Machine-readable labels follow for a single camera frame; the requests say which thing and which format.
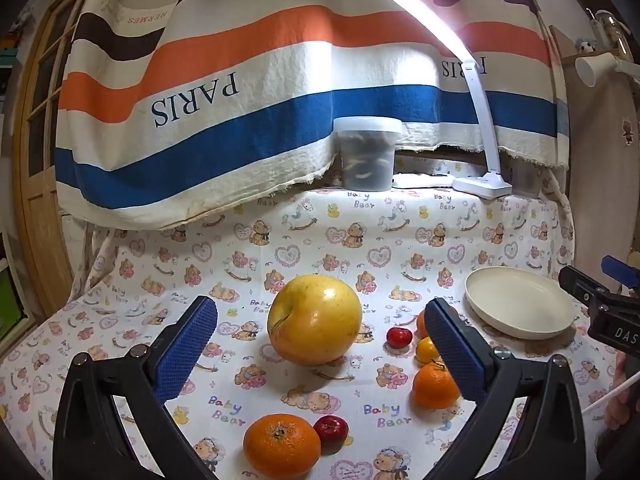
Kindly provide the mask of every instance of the striped curtain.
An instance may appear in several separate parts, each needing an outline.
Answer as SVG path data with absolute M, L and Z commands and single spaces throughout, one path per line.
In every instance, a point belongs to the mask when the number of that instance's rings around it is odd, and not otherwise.
M 425 1 L 481 65 L 501 149 L 566 166 L 533 0 Z M 321 175 L 333 119 L 352 115 L 402 120 L 398 148 L 482 149 L 458 60 L 390 0 L 87 0 L 60 95 L 60 205 L 173 226 Z

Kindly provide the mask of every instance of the white desk lamp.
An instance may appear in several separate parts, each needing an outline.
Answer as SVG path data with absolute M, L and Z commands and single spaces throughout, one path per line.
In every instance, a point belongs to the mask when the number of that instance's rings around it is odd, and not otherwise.
M 579 57 L 575 60 L 575 69 L 582 82 L 590 87 L 596 86 L 600 76 L 612 70 L 640 80 L 640 65 L 618 59 L 610 52 L 599 56 Z
M 462 69 L 465 71 L 466 83 L 478 116 L 488 171 L 482 177 L 455 178 L 453 189 L 482 198 L 497 198 L 510 194 L 511 184 L 507 184 L 500 175 L 500 157 L 498 142 L 495 138 L 494 120 L 489 110 L 489 101 L 482 88 L 476 60 L 456 33 L 424 2 L 421 0 L 393 1 L 431 31 L 462 62 Z

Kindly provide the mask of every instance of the white cable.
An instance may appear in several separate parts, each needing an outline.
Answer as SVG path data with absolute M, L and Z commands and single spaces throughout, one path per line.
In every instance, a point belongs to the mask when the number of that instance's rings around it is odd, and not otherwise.
M 615 387 L 613 390 L 611 390 L 604 397 L 601 397 L 600 399 L 596 400 L 593 404 L 590 404 L 589 406 L 584 408 L 582 410 L 582 414 L 586 415 L 587 413 L 592 412 L 596 408 L 602 406 L 605 402 L 608 402 L 609 399 L 612 399 L 613 397 L 618 396 L 619 394 L 624 392 L 626 389 L 628 389 L 631 386 L 633 386 L 634 384 L 636 384 L 638 381 L 640 381 L 640 372 L 637 372 L 635 375 L 632 375 L 625 382 L 620 384 L 620 386 Z

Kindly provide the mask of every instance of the tablecloth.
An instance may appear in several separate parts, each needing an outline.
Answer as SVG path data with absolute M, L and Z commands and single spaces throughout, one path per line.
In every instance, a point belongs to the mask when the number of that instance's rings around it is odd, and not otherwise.
M 312 479 L 420 479 L 474 408 L 459 400 L 449 410 L 413 409 L 408 394 L 418 363 L 413 352 L 384 345 L 390 327 L 414 330 L 416 315 L 435 296 L 517 356 L 565 354 L 582 405 L 610 387 L 614 351 L 586 336 L 588 319 L 578 306 L 567 336 L 523 342 L 483 324 L 463 299 L 473 269 L 507 265 L 556 278 L 571 261 L 570 214 L 545 190 L 538 200 L 492 202 L 450 189 L 290 191 L 164 232 L 95 228 L 72 301 L 0 365 L 2 419 L 50 478 L 56 410 L 73 355 L 122 356 L 153 341 L 197 295 L 208 294 L 218 306 L 217 329 L 180 396 L 166 406 L 221 479 L 260 476 L 242 455 L 242 436 L 260 416 L 282 412 L 311 423 L 335 413 L 350 425 L 347 445 L 322 457 Z M 320 367 L 284 362 L 265 330 L 276 293 L 309 273 L 351 285 L 364 310 L 347 355 Z M 117 405 L 141 463 L 158 471 L 126 403 Z M 506 450 L 523 405 L 514 404 L 485 471 Z M 601 418 L 602 410 L 585 422 L 590 476 Z

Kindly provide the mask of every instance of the orange stripe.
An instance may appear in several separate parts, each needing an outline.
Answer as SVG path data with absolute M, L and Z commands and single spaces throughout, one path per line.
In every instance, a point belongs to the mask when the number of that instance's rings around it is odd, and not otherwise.
M 509 23 L 477 22 L 457 32 L 472 52 L 509 52 L 550 64 L 546 44 L 532 30 Z M 71 72 L 62 85 L 60 108 L 86 112 L 103 123 L 119 123 L 150 95 L 305 41 L 353 48 L 426 43 L 443 56 L 453 57 L 404 11 L 341 16 L 322 6 L 296 7 L 242 27 L 164 44 L 154 52 L 142 80 L 129 88 L 107 88 L 83 72 Z

